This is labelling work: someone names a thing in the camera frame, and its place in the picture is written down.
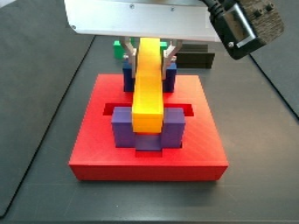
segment blue block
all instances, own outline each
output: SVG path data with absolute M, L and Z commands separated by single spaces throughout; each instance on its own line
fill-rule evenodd
M 115 107 L 113 115 L 113 130 L 118 148 L 137 147 L 137 134 L 133 127 L 133 108 Z
M 185 131 L 185 114 L 182 108 L 166 108 L 164 114 L 162 147 L 182 148 Z
M 166 79 L 164 80 L 165 93 L 174 92 L 176 76 L 177 76 L 177 64 L 173 63 L 166 70 Z
M 139 135 L 135 134 L 135 150 L 137 151 L 161 151 L 162 136 L 161 135 Z
M 137 79 L 133 79 L 133 66 L 129 61 L 123 62 L 123 74 L 125 74 L 125 92 L 135 92 Z

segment red platform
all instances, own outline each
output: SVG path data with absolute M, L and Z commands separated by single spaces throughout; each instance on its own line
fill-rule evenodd
M 198 76 L 177 76 L 176 93 L 165 94 L 166 107 L 182 107 L 186 128 L 181 149 L 137 152 L 117 148 L 111 116 L 115 106 L 133 105 L 133 93 L 123 92 L 123 76 L 98 77 L 70 167 L 81 180 L 218 180 L 229 160 L 213 121 Z

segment yellow block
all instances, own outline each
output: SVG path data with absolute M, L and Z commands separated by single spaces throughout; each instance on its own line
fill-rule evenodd
M 137 64 L 134 132 L 162 133 L 165 98 L 160 38 L 141 38 Z

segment black cable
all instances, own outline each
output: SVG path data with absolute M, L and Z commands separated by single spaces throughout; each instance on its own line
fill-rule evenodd
M 210 14 L 214 18 L 225 13 L 225 8 L 220 2 L 220 0 L 202 0 L 209 6 Z

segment green block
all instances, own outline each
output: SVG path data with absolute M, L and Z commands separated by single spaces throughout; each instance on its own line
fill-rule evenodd
M 137 42 L 135 38 L 131 38 L 133 45 L 135 45 L 135 42 Z M 118 60 L 122 60 L 125 57 L 126 50 L 125 50 L 123 46 L 121 45 L 119 40 L 115 41 L 114 50 L 115 50 L 115 58 Z
M 161 42 L 161 49 L 162 49 L 162 52 L 168 49 L 168 42 Z

